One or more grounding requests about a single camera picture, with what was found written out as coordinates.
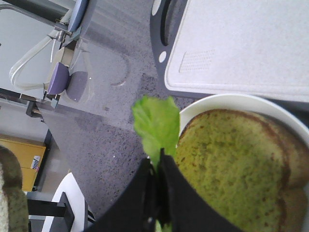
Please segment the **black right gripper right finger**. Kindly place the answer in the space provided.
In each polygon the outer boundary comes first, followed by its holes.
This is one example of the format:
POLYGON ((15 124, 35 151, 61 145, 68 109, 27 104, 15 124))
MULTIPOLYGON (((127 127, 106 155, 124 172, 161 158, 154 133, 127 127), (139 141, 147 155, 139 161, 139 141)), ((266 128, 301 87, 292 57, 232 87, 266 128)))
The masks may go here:
POLYGON ((172 232, 239 232, 190 186, 174 159, 160 150, 159 222, 172 232))

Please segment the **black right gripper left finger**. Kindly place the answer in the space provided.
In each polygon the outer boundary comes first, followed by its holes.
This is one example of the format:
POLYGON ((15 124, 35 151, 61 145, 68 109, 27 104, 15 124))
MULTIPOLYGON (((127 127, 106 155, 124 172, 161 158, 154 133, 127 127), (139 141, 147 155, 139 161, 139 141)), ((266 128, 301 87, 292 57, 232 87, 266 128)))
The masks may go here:
POLYGON ((86 232, 154 232, 157 187, 154 168, 143 159, 116 202, 86 232))

